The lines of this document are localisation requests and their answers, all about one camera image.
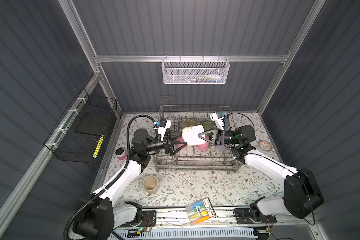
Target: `pink cup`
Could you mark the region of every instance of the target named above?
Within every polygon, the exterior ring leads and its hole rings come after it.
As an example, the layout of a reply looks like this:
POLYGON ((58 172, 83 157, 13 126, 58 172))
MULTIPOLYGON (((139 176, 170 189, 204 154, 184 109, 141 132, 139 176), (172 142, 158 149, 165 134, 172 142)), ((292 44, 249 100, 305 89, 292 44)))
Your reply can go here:
POLYGON ((208 149, 208 146, 209 146, 209 142, 205 141, 204 144, 202 144, 202 145, 197 145, 196 147, 197 147, 197 149, 199 149, 200 151, 205 151, 205 150, 208 149))
POLYGON ((124 160, 127 158, 127 152, 122 147, 116 149, 115 154, 119 160, 124 160))
MULTIPOLYGON (((176 141, 183 142, 183 137, 179 137, 178 139, 176 139, 176 141)), ((177 146, 177 148, 179 148, 179 147, 181 147, 183 145, 182 144, 176 144, 176 146, 177 146)))

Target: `beige cup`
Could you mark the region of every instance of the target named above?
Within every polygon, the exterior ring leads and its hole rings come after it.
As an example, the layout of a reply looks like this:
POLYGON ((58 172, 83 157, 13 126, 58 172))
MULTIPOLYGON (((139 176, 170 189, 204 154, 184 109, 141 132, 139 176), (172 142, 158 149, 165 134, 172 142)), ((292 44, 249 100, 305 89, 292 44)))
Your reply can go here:
POLYGON ((158 190, 158 179, 155 176, 148 176, 143 181, 144 189, 150 194, 157 193, 158 190))

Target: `yellow label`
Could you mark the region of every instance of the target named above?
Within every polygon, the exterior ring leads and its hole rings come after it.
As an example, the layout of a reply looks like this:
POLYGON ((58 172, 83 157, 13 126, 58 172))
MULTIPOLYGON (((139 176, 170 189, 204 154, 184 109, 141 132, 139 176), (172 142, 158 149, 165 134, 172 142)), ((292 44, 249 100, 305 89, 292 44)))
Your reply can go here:
POLYGON ((93 154, 93 158, 96 158, 97 155, 99 154, 101 144, 103 143, 103 139, 104 139, 104 134, 101 135, 101 138, 99 139, 99 142, 97 143, 97 147, 96 147, 95 153, 93 154))

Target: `white container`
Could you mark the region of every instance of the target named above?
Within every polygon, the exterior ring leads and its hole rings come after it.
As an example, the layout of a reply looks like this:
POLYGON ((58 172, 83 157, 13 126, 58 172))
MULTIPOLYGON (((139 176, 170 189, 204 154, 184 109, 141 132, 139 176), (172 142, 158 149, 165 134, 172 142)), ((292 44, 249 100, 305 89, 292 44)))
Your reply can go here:
POLYGON ((227 58, 175 57, 163 58, 165 84, 225 84, 229 71, 227 58))
POLYGON ((182 130, 183 141, 187 142, 188 146, 202 145, 205 143, 204 139, 199 138, 199 133, 204 132, 204 127, 202 125, 184 127, 182 130))

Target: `wire dish rack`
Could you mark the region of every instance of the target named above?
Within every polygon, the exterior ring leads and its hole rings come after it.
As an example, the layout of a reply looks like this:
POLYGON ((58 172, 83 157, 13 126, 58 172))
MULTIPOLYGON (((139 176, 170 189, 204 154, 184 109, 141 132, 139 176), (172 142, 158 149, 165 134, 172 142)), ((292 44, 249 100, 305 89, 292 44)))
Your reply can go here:
MULTIPOLYGON (((182 129, 188 121, 194 119, 198 125, 211 120, 209 115, 214 112, 231 113, 229 106, 184 106, 165 105, 171 97, 162 97, 159 118, 172 121, 170 130, 182 135, 182 129)), ((174 156, 160 151, 153 162, 159 170, 206 170, 236 172, 243 164, 233 158, 231 150, 220 151, 217 146, 210 144, 206 151, 200 151, 196 146, 187 146, 174 156)))

